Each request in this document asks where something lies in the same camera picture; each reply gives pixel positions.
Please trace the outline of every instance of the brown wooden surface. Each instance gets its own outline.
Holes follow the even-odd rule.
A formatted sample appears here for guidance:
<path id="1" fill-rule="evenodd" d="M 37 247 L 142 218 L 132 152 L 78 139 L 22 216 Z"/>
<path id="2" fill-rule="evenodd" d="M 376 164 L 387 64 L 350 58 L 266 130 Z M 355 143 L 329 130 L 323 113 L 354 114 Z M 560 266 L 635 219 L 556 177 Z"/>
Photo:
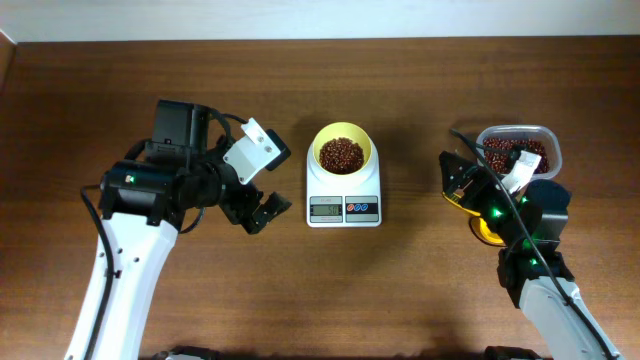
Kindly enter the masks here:
<path id="1" fill-rule="evenodd" d="M 180 237 L 141 355 L 548 354 L 498 284 L 497 249 L 441 198 L 437 161 L 462 148 L 452 126 L 534 123 L 558 136 L 557 180 L 573 192 L 560 250 L 592 314 L 639 357 L 639 49 L 638 37 L 20 45 L 0 97 L 0 353 L 63 356 L 97 237 L 79 188 L 149 137 L 169 98 L 276 129 L 293 155 L 256 183 L 295 204 L 258 236 L 214 209 Z M 304 221 L 305 154 L 334 121 L 379 149 L 379 228 Z"/>

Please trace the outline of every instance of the kitchen scale platform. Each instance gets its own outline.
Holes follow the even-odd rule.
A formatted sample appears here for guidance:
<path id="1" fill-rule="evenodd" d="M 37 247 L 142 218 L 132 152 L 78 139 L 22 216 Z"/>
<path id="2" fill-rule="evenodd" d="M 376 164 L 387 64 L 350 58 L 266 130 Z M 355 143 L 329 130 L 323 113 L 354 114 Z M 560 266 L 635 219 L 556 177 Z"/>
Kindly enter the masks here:
<path id="1" fill-rule="evenodd" d="M 320 166 L 320 149 L 346 137 L 360 145 L 362 168 L 347 175 Z M 307 224 L 311 227 L 375 227 L 382 222 L 378 150 L 366 132 L 350 123 L 322 129 L 307 153 Z"/>

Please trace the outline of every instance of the clear plastic container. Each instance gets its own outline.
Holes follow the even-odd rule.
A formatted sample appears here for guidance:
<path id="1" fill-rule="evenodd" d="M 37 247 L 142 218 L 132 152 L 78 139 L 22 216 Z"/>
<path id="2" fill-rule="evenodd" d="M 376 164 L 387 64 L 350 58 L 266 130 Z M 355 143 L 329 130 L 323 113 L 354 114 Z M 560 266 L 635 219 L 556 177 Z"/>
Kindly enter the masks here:
<path id="1" fill-rule="evenodd" d="M 549 172 L 544 174 L 534 174 L 531 181 L 538 179 L 553 179 L 562 168 L 562 153 L 556 135 L 544 126 L 538 125 L 500 125 L 485 129 L 478 136 L 477 143 L 482 144 L 484 139 L 497 137 L 505 140 L 535 140 L 544 145 L 549 160 Z"/>

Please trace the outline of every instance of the bean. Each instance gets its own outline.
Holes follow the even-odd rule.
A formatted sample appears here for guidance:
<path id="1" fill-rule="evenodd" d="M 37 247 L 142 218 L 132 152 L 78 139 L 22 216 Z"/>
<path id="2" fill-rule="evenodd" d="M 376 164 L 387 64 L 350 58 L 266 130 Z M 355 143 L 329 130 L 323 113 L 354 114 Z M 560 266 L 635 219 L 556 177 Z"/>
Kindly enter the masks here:
<path id="1" fill-rule="evenodd" d="M 547 157 L 547 152 L 544 148 L 544 145 L 542 145 L 542 142 L 540 141 L 531 140 L 531 139 L 506 140 L 506 139 L 500 139 L 497 137 L 490 137 L 490 138 L 484 139 L 484 141 L 482 142 L 482 145 L 486 147 L 494 148 L 494 149 L 500 149 L 500 150 L 511 150 L 514 145 L 523 145 L 526 147 L 527 151 L 536 153 L 542 157 L 542 159 L 540 160 L 540 164 L 538 164 L 538 167 L 536 168 L 534 173 L 544 174 L 549 172 L 549 159 Z M 506 166 L 506 162 L 507 162 L 506 154 L 498 154 L 491 151 L 485 151 L 484 156 L 485 156 L 485 159 L 487 160 L 487 163 L 489 163 L 489 166 L 491 166 L 491 168 L 494 171 L 500 174 L 507 174 L 509 173 L 509 171 L 511 171 L 510 169 L 507 169 L 507 166 Z"/>
<path id="2" fill-rule="evenodd" d="M 364 165 L 364 153 L 360 145 L 350 139 L 333 139 L 320 149 L 320 165 L 334 174 L 351 174 Z"/>

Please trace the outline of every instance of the white wall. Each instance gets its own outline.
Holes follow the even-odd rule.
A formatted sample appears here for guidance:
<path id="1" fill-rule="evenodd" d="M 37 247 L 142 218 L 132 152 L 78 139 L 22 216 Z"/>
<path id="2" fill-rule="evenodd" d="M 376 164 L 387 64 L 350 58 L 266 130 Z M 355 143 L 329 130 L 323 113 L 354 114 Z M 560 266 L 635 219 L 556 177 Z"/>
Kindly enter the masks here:
<path id="1" fill-rule="evenodd" d="M 0 0 L 13 40 L 640 34 L 640 0 Z"/>

